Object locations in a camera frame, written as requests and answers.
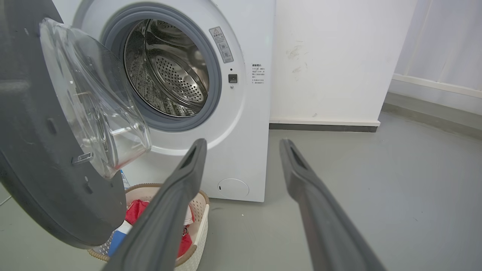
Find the red cloth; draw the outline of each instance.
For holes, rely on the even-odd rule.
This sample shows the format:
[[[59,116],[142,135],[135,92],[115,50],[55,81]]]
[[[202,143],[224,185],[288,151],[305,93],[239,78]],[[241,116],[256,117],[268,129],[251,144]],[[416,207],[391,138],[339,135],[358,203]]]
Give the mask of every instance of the red cloth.
[[[144,202],[142,200],[133,201],[129,209],[127,209],[127,212],[125,214],[125,220],[129,222],[129,224],[134,225],[134,223],[144,212],[148,204],[149,202]]]
[[[129,224],[134,225],[134,223],[139,219],[139,217],[144,212],[144,210],[146,209],[148,204],[149,204],[149,202],[144,202],[142,200],[133,201],[131,203],[131,206],[129,207],[129,209],[127,209],[127,212],[125,214],[125,220],[127,222],[129,222]],[[191,206],[189,206],[189,209],[190,209],[191,214],[192,214],[192,221],[194,221],[194,212],[192,211]],[[189,225],[184,227],[184,232],[183,232],[183,236],[182,236],[182,239],[181,239],[181,244],[179,245],[179,250],[177,251],[177,257],[178,258],[181,257],[182,255],[184,255],[184,253],[186,253],[187,250],[192,245],[191,236],[187,232],[188,227],[189,227]]]
[[[181,257],[184,255],[184,253],[187,252],[187,250],[191,247],[192,245],[192,240],[191,236],[187,232],[187,227],[184,227],[184,232],[186,234],[183,234],[182,239],[181,239],[181,244],[179,245],[179,250],[177,251],[177,257]]]

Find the gray baseboard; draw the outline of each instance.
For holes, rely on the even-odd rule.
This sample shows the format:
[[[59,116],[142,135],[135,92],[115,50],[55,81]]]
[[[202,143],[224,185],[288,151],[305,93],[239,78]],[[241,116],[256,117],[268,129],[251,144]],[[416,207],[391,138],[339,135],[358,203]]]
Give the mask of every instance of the gray baseboard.
[[[395,93],[388,93],[382,112],[482,140],[482,116]]]
[[[301,131],[331,131],[331,132],[364,132],[374,133],[376,126],[352,126],[352,125],[317,125],[317,124],[288,124],[270,123],[270,130],[301,130]]]

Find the concrete floor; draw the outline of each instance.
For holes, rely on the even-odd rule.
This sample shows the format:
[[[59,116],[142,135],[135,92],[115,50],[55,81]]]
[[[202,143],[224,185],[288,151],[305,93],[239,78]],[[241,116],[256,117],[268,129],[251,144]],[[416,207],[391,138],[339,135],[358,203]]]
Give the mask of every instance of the concrete floor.
[[[482,142],[382,113],[375,134],[273,130],[266,201],[212,200],[199,271],[311,270],[278,143],[290,138],[389,271],[480,270]],[[97,271],[9,200],[0,207],[0,270]]]

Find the warning label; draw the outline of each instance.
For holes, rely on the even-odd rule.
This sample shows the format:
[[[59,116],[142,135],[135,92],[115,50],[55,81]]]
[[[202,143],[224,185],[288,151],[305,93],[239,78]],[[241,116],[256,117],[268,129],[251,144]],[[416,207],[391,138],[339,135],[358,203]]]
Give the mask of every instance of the warning label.
[[[264,84],[266,69],[261,64],[252,64],[251,83]]]
[[[223,62],[233,62],[233,55],[231,54],[231,49],[229,48],[228,42],[226,41],[226,38],[224,37],[223,31],[221,31],[220,27],[215,27],[209,30],[211,33],[211,36],[214,39],[214,42],[216,42],[217,48],[219,49],[219,53],[221,54],[221,57],[223,58]]]

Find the woven basket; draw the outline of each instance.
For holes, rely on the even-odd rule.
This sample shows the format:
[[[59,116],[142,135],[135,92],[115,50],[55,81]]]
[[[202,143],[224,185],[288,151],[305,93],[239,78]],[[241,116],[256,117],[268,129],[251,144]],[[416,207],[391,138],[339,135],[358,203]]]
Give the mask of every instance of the woven basket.
[[[127,189],[125,191],[127,206],[130,206],[134,200],[150,201],[161,186],[162,184],[140,184]],[[189,234],[193,243],[184,255],[176,259],[175,271],[195,271],[201,261],[204,245],[206,244],[209,198],[203,191],[199,191],[189,205],[192,207],[195,218],[195,222],[189,226]],[[89,249],[89,254],[97,259],[109,261],[107,253],[109,252],[111,241],[112,235],[105,244]]]

